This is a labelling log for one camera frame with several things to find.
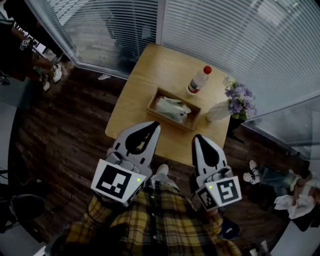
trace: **plaid shirt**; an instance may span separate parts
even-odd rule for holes
[[[199,217],[175,187],[156,181],[127,208],[96,196],[82,221],[73,223],[52,247],[53,255],[224,255],[240,256],[229,240],[218,239],[219,214]]]

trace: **plastic water bottle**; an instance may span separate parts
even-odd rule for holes
[[[203,70],[200,70],[198,73],[196,73],[194,78],[187,86],[186,92],[192,96],[197,95],[201,88],[204,87],[208,81],[211,71],[212,69],[210,66],[205,66]]]

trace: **dark wooden floor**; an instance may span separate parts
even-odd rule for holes
[[[45,242],[86,211],[97,162],[106,157],[113,144],[113,139],[105,136],[105,128],[126,82],[119,78],[99,81],[100,74],[77,68],[64,71],[63,79],[48,92],[36,90],[29,111],[17,112],[10,142],[10,168],[23,161],[29,181],[41,179],[49,183],[51,193],[45,201],[48,210],[65,205],[28,223],[31,232]],[[260,210],[248,200],[242,173],[248,170],[250,159],[283,171],[294,168],[297,172],[302,161],[286,156],[284,149],[244,127],[235,134],[245,143],[227,138],[224,151],[228,164],[240,177],[243,199],[226,207],[224,214],[240,226],[240,235],[235,239],[240,249],[264,239],[272,247],[288,221],[270,210]],[[169,165],[169,175],[190,196],[188,180],[194,168],[158,156],[151,167],[155,171],[162,163]]]

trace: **window blind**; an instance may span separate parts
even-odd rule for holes
[[[28,0],[83,64],[130,74],[156,42],[158,0]]]
[[[320,93],[314,0],[167,0],[162,44],[246,84],[258,116]]]

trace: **flower bouquet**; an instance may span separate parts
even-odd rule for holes
[[[234,119],[245,121],[257,114],[255,96],[248,87],[236,81],[229,81],[229,77],[224,79],[223,84],[228,99],[208,111],[206,118],[209,121],[221,120],[230,115]]]

